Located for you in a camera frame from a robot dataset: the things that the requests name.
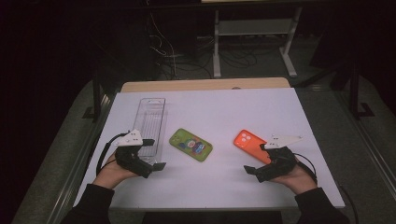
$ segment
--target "hand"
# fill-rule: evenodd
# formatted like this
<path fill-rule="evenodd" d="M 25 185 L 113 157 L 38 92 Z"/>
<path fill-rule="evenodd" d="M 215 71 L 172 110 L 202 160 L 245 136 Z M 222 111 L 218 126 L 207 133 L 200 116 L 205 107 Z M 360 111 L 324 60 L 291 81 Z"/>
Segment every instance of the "hand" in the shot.
<path fill-rule="evenodd" d="M 116 162 L 115 152 L 108 158 L 106 166 L 93 180 L 93 184 L 107 189 L 114 189 L 123 180 L 138 175 L 120 167 Z"/>
<path fill-rule="evenodd" d="M 287 175 L 281 175 L 271 181 L 285 185 L 295 194 L 301 194 L 318 187 L 312 177 L 299 165 L 294 166 Z"/>

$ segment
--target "smartphone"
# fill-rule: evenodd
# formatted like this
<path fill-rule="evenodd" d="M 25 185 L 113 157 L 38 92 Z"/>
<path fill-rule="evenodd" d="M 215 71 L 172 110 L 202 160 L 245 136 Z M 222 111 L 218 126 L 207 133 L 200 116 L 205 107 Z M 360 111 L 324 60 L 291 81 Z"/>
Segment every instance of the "smartphone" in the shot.
<path fill-rule="evenodd" d="M 233 144 L 236 147 L 246 151 L 246 153 L 255 157 L 259 161 L 269 164 L 271 163 L 271 159 L 269 158 L 268 153 L 260 148 L 261 144 L 266 143 L 266 141 L 260 139 L 260 137 L 247 130 L 242 130 L 233 140 Z"/>
<path fill-rule="evenodd" d="M 213 149 L 212 144 L 185 129 L 172 134 L 169 143 L 198 161 L 206 160 Z"/>

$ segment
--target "transparent tray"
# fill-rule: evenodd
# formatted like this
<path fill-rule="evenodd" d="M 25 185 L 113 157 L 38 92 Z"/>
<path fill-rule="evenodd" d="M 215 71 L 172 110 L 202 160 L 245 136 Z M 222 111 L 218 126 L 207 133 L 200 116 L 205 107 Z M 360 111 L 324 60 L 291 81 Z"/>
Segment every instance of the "transparent tray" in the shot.
<path fill-rule="evenodd" d="M 139 150 L 141 160 L 150 164 L 161 161 L 165 122 L 164 98 L 144 98 L 140 100 L 134 120 L 134 129 L 140 132 L 143 139 L 155 140 L 153 146 L 142 147 Z"/>

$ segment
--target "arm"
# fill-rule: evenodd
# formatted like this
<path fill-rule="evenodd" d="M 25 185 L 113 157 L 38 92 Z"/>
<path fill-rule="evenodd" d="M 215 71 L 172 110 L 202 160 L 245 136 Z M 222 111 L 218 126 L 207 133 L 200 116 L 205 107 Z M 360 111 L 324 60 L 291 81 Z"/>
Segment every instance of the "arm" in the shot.
<path fill-rule="evenodd" d="M 123 180 L 137 176 L 122 169 L 114 160 L 113 154 L 92 184 L 87 185 L 79 203 L 64 217 L 63 224 L 110 223 L 108 208 L 114 195 L 113 189 Z"/>
<path fill-rule="evenodd" d="M 349 219 L 332 206 L 322 188 L 299 165 L 287 175 L 272 179 L 293 191 L 300 208 L 299 224 L 347 224 Z"/>

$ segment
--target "sleeve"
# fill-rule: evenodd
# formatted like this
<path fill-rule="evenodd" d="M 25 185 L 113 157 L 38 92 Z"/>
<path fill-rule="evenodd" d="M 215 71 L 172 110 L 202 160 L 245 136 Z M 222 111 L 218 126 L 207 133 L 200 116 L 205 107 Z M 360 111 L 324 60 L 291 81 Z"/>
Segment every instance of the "sleeve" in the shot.
<path fill-rule="evenodd" d="M 108 208 L 113 195 L 113 189 L 88 184 L 79 203 L 69 211 L 61 223 L 110 223 Z"/>
<path fill-rule="evenodd" d="M 295 196 L 301 217 L 298 224 L 348 224 L 349 219 L 337 210 L 322 188 Z"/>

